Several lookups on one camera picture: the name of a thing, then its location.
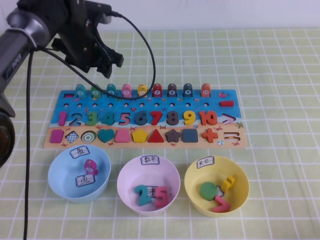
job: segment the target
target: green heart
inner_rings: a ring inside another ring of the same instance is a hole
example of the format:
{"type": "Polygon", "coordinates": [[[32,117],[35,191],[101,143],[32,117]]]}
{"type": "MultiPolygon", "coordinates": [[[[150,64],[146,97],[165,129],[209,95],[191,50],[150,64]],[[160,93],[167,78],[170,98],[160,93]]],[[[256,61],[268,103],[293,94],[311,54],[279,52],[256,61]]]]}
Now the green heart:
{"type": "Polygon", "coordinates": [[[98,138],[101,142],[106,143],[113,139],[115,136],[115,132],[112,129],[100,129],[98,132],[98,138]]]}

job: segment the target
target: plastic bowl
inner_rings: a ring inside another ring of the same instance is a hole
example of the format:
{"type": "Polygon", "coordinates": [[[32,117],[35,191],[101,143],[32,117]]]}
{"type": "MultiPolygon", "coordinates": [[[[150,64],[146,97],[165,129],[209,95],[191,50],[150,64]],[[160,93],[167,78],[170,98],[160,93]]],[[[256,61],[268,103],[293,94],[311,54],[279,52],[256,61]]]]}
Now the plastic bowl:
{"type": "Polygon", "coordinates": [[[237,210],[246,202],[250,191],[248,177],[242,168],[222,156],[207,156],[193,162],[185,173],[184,186],[193,206],[208,217],[222,217],[237,210]],[[227,193],[223,193],[222,182],[228,176],[234,178],[234,184],[227,193]],[[230,204],[229,211],[213,212],[213,208],[218,206],[215,200],[205,200],[200,195],[201,185],[205,182],[217,186],[217,195],[230,204]]]}
{"type": "Polygon", "coordinates": [[[87,203],[106,189],[111,172],[109,156],[94,145],[78,145],[61,152],[48,171],[52,191],[73,203],[87,203]],[[87,174],[86,160],[96,163],[97,175],[87,174]]]}
{"type": "Polygon", "coordinates": [[[123,203],[137,214],[155,216],[163,213],[176,199],[180,190],[180,175],[167,159],[157,155],[138,156],[121,169],[117,179],[117,191],[123,203]],[[140,194],[135,193],[139,185],[148,187],[152,202],[139,206],[140,194]],[[156,207],[155,189],[166,187],[168,204],[156,207]]]}

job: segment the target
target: pink bowl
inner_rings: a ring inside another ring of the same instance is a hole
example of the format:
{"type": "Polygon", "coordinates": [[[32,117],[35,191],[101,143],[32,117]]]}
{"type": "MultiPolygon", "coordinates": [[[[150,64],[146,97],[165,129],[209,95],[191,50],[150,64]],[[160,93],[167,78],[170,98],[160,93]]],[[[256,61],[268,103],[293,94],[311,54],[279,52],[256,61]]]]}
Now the pink bowl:
{"type": "Polygon", "coordinates": [[[143,216],[155,216],[163,213],[176,199],[180,190],[180,175],[169,160],[157,155],[143,155],[130,160],[120,171],[117,179],[117,191],[120,199],[134,212],[143,216]],[[140,195],[135,193],[139,185],[148,187],[151,203],[139,206],[140,195]],[[168,204],[156,207],[155,189],[166,187],[168,204]]]}

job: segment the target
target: handwritten label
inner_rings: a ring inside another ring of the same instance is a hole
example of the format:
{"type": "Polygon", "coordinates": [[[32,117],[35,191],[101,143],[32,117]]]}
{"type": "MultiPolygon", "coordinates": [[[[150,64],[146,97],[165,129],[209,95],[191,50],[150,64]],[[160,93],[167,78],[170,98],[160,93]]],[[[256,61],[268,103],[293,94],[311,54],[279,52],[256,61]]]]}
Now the handwritten label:
{"type": "Polygon", "coordinates": [[[196,168],[200,169],[202,167],[208,166],[208,165],[213,165],[215,164],[215,157],[214,156],[206,156],[198,161],[196,161],[196,168]]]}
{"type": "Polygon", "coordinates": [[[83,155],[88,155],[88,154],[90,154],[90,151],[86,146],[81,146],[70,151],[70,155],[73,159],[76,159],[83,155]]]}
{"type": "Polygon", "coordinates": [[[148,197],[156,198],[156,186],[146,186],[148,189],[148,197]]]}
{"type": "Polygon", "coordinates": [[[216,192],[217,196],[222,198],[225,195],[224,192],[221,190],[220,186],[216,186],[216,190],[217,190],[217,192],[216,192]]]}
{"type": "Polygon", "coordinates": [[[159,157],[156,155],[146,155],[141,157],[141,165],[159,165],[159,157]]]}
{"type": "Polygon", "coordinates": [[[93,184],[96,181],[95,176],[91,174],[85,174],[77,176],[75,178],[75,183],[77,187],[83,187],[89,184],[93,184]]]}

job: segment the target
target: green circle block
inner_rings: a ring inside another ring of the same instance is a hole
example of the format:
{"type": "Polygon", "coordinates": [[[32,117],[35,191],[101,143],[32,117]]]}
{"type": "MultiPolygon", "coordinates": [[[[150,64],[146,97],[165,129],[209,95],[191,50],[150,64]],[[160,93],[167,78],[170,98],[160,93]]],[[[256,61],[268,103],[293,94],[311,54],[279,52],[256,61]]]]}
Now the green circle block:
{"type": "Polygon", "coordinates": [[[214,183],[207,181],[201,184],[200,195],[205,200],[212,201],[217,193],[217,186],[214,183]]]}

